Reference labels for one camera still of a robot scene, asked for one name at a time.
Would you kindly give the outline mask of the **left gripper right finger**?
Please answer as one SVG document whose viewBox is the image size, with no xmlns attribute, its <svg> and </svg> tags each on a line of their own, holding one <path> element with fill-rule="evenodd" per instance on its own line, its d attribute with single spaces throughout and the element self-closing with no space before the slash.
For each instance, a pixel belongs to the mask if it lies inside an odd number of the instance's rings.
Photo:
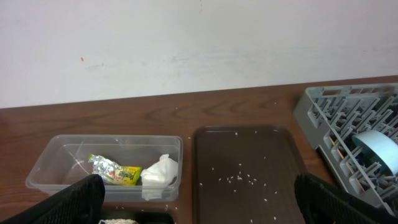
<svg viewBox="0 0 398 224">
<path fill-rule="evenodd" d="M 294 182 L 297 205 L 306 224 L 395 224 L 397 218 L 310 174 Z"/>
</svg>

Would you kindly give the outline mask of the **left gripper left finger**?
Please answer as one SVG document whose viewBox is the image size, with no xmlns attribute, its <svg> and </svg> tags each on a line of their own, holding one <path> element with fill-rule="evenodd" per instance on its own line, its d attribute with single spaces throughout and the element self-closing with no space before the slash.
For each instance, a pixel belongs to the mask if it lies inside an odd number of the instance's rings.
<svg viewBox="0 0 398 224">
<path fill-rule="evenodd" d="M 2 224 L 97 224 L 100 222 L 105 187 L 91 174 Z"/>
</svg>

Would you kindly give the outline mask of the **yellow silver snack wrapper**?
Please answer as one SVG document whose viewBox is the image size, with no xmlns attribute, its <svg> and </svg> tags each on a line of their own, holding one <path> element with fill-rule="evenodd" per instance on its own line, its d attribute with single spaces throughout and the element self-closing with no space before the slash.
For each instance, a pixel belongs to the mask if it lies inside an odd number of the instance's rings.
<svg viewBox="0 0 398 224">
<path fill-rule="evenodd" d="M 93 174 L 113 185 L 136 185 L 142 172 L 142 167 L 121 166 L 100 155 L 90 154 L 88 162 L 93 164 Z"/>
</svg>

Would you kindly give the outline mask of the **wooden chopstick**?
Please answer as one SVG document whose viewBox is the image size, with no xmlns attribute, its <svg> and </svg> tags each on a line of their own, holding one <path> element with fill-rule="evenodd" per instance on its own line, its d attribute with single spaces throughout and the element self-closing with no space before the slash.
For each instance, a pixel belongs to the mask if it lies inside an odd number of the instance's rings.
<svg viewBox="0 0 398 224">
<path fill-rule="evenodd" d="M 365 190 L 361 185 L 359 178 L 362 178 L 362 167 L 358 164 L 354 155 L 350 155 L 350 151 L 346 150 L 345 144 L 339 142 L 338 139 L 327 137 L 326 143 L 329 143 L 331 149 L 330 169 L 336 180 L 345 191 L 351 194 L 361 194 Z"/>
</svg>

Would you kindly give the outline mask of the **white napkin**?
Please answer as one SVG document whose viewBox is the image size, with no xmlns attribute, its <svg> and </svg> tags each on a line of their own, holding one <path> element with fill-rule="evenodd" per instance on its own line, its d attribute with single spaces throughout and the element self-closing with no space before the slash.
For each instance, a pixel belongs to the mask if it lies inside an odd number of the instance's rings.
<svg viewBox="0 0 398 224">
<path fill-rule="evenodd" d="M 160 156 L 159 161 L 141 172 L 142 198 L 161 199 L 165 188 L 178 174 L 178 163 L 168 154 Z"/>
</svg>

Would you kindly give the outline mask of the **light blue rice bowl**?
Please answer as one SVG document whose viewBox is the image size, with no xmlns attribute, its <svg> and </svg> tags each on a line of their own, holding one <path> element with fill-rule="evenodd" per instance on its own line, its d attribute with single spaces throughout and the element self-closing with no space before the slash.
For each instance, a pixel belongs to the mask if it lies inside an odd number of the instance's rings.
<svg viewBox="0 0 398 224">
<path fill-rule="evenodd" d="M 362 146 L 363 154 L 373 162 L 379 162 L 386 175 L 397 174 L 397 144 L 385 134 L 370 130 L 355 134 L 352 140 L 356 146 Z"/>
</svg>

